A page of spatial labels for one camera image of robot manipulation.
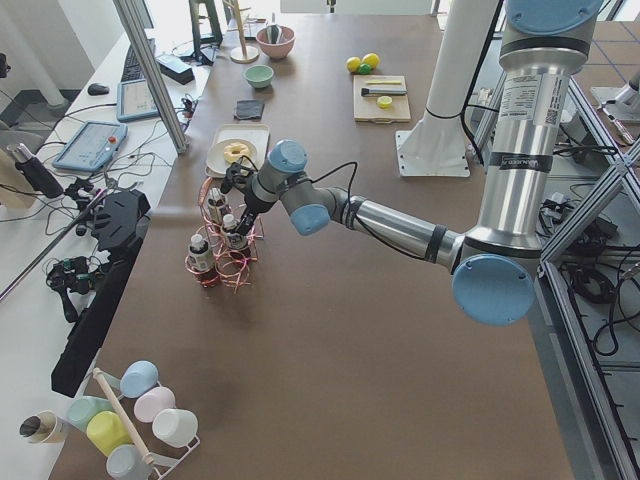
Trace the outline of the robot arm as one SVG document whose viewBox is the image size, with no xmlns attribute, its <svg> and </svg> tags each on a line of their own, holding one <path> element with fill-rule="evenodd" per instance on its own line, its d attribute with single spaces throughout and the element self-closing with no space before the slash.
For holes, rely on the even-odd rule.
<svg viewBox="0 0 640 480">
<path fill-rule="evenodd" d="M 257 218 L 281 204 L 293 226 L 311 235 L 337 222 L 368 234 L 409 257 L 446 267 L 453 295 L 472 319 L 508 325 L 523 318 L 534 298 L 541 255 L 536 222 L 553 163 L 571 77 L 588 59 L 597 1 L 456 1 L 449 11 L 423 117 L 401 133 L 397 156 L 412 176 L 449 175 L 462 119 L 499 18 L 506 21 L 499 63 L 506 80 L 494 129 L 476 224 L 449 230 L 354 195 L 323 187 L 305 171 L 307 154 L 292 140 L 278 142 L 245 176 L 228 172 L 226 189 L 239 190 L 247 234 Z"/>
</svg>

